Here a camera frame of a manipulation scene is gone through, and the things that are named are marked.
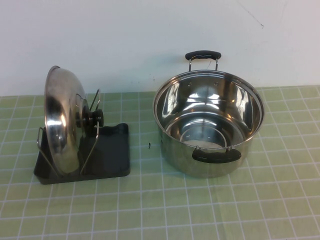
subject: green grid mat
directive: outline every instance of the green grid mat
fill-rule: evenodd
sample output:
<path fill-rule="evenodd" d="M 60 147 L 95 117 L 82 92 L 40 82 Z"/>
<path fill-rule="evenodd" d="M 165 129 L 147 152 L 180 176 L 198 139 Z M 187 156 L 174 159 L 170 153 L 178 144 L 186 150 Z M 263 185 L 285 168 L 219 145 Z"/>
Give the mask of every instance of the green grid mat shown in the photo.
<path fill-rule="evenodd" d="M 44 98 L 1 97 L 0 239 L 320 239 L 320 87 L 258 91 L 264 125 L 230 175 L 192 178 L 163 160 L 154 92 L 106 93 L 105 126 L 129 125 L 130 175 L 55 185 L 33 175 Z"/>

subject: pot lid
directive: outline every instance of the pot lid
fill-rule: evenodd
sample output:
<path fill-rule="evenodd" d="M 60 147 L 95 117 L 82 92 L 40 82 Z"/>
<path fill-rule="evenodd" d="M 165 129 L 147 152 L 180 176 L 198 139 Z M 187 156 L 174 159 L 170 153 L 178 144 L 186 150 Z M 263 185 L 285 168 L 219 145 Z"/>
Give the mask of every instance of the pot lid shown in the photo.
<path fill-rule="evenodd" d="M 44 121 L 51 157 L 61 175 L 79 174 L 83 157 L 79 154 L 80 138 L 87 128 L 99 122 L 100 109 L 91 112 L 84 88 L 71 71 L 53 66 L 44 90 Z"/>

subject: pot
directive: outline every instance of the pot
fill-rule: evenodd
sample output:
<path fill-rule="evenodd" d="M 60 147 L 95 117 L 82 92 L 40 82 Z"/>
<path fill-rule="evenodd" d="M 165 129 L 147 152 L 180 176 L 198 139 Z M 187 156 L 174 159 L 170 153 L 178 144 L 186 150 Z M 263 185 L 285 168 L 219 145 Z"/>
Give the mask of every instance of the pot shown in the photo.
<path fill-rule="evenodd" d="M 253 86 L 218 71 L 220 57 L 215 51 L 187 53 L 189 71 L 165 82 L 153 101 L 162 155 L 193 177 L 214 178 L 236 170 L 265 116 Z M 191 71 L 194 59 L 215 60 L 215 70 Z"/>

